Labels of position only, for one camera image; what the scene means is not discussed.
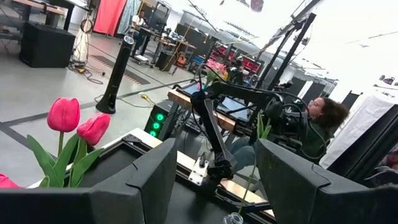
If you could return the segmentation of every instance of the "black storage box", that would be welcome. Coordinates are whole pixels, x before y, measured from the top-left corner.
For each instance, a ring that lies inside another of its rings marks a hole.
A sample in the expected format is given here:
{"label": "black storage box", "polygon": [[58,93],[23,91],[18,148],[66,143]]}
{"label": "black storage box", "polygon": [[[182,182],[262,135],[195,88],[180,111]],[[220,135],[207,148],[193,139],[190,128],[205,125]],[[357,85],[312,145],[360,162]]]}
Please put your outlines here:
{"label": "black storage box", "polygon": [[74,43],[75,36],[66,30],[26,22],[19,60],[32,68],[65,68]]}
{"label": "black storage box", "polygon": [[159,58],[157,59],[156,62],[156,67],[159,68],[159,70],[163,72],[168,72],[170,71],[170,68],[172,67],[172,64],[175,61],[175,57],[171,55],[172,53],[170,52],[162,52],[159,55]]}

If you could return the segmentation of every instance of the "red curtain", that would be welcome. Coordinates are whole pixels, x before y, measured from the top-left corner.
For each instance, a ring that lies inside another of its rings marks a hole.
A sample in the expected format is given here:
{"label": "red curtain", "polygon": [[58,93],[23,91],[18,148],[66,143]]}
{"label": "red curtain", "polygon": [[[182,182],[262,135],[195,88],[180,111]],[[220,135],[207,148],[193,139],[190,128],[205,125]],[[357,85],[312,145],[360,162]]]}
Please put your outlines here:
{"label": "red curtain", "polygon": [[95,19],[94,31],[113,35],[118,26],[119,18],[127,0],[101,0],[97,17]]}

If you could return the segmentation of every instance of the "green tulip leaf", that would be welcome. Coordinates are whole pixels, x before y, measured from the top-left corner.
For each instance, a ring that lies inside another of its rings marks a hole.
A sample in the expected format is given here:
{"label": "green tulip leaf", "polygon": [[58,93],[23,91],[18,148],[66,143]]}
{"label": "green tulip leaf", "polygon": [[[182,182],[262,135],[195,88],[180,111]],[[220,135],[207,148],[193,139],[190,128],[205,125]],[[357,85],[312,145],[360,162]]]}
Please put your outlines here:
{"label": "green tulip leaf", "polygon": [[49,161],[49,154],[43,149],[43,147],[34,139],[32,136],[27,135],[27,140],[33,150],[39,166],[42,168],[44,175],[49,177],[49,187],[63,187],[62,182],[57,177],[54,168],[51,166]]}
{"label": "green tulip leaf", "polygon": [[268,121],[267,121],[267,126],[266,126],[266,127],[268,127],[270,124],[271,124],[271,119],[270,119],[270,118],[268,118]]}
{"label": "green tulip leaf", "polygon": [[70,158],[73,154],[73,151],[76,148],[76,144],[79,140],[79,136],[74,134],[66,143],[65,147],[63,148],[60,157],[57,160],[57,163],[54,166],[55,173],[57,177],[60,178],[60,183],[64,183],[65,173],[67,172],[67,166],[70,161]]}
{"label": "green tulip leaf", "polygon": [[50,187],[50,177],[45,176],[45,177],[42,179],[42,181],[41,181],[39,187],[41,187],[41,188],[49,188],[49,187]]}
{"label": "green tulip leaf", "polygon": [[87,142],[79,138],[79,146],[77,148],[77,153],[75,156],[75,160],[73,161],[73,164],[77,164],[81,161],[82,158],[84,158],[87,155]]}
{"label": "green tulip leaf", "polygon": [[266,127],[266,129],[264,130],[264,132],[263,132],[263,134],[262,134],[262,139],[267,139],[268,138],[268,135],[269,135],[269,132],[271,131],[271,125],[268,125],[267,127]]}
{"label": "green tulip leaf", "polygon": [[77,164],[72,167],[70,177],[70,187],[78,187],[81,180],[83,179],[84,173],[91,167],[98,156],[103,152],[103,149],[97,149],[89,153],[87,156],[82,158]]}
{"label": "green tulip leaf", "polygon": [[257,138],[261,138],[262,133],[264,131],[264,124],[262,122],[261,114],[257,114]]}
{"label": "green tulip leaf", "polygon": [[47,152],[47,151],[46,151],[46,153],[47,153],[47,159],[49,160],[49,163],[50,163],[51,167],[54,167],[55,166],[55,158],[54,158],[54,156],[51,153]]}

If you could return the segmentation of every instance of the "pink tulip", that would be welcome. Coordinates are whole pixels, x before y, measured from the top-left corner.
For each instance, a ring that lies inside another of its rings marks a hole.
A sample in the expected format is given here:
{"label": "pink tulip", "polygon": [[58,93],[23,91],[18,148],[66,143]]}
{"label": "pink tulip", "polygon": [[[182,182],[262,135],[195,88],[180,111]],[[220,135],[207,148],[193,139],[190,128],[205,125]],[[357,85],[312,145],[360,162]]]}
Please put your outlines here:
{"label": "pink tulip", "polygon": [[77,134],[82,139],[86,140],[87,144],[95,146],[98,144],[102,136],[104,136],[105,131],[109,127],[110,121],[110,115],[98,113],[81,124],[77,128]]}
{"label": "pink tulip", "polygon": [[0,189],[1,188],[20,188],[17,184],[15,184],[9,177],[0,174]]}
{"label": "pink tulip", "polygon": [[73,131],[80,120],[80,104],[75,98],[58,98],[52,105],[47,124],[54,131],[68,133]]}

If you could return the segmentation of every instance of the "black robotic arm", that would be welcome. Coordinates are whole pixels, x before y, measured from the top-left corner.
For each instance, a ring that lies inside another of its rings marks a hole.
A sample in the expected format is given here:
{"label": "black robotic arm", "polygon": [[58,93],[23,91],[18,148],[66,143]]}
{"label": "black robotic arm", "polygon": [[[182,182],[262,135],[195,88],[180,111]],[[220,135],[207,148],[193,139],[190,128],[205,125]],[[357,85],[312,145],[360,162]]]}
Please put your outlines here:
{"label": "black robotic arm", "polygon": [[266,108],[272,98],[277,98],[282,102],[282,97],[272,93],[243,86],[231,85],[223,82],[215,82],[208,88],[192,94],[190,100],[193,109],[199,114],[206,129],[207,136],[215,153],[215,163],[209,166],[207,173],[210,179],[217,184],[224,178],[233,177],[236,161],[232,154],[227,150],[223,137],[218,130],[218,123],[214,116],[213,100],[220,96],[232,96],[256,105],[257,111]]}

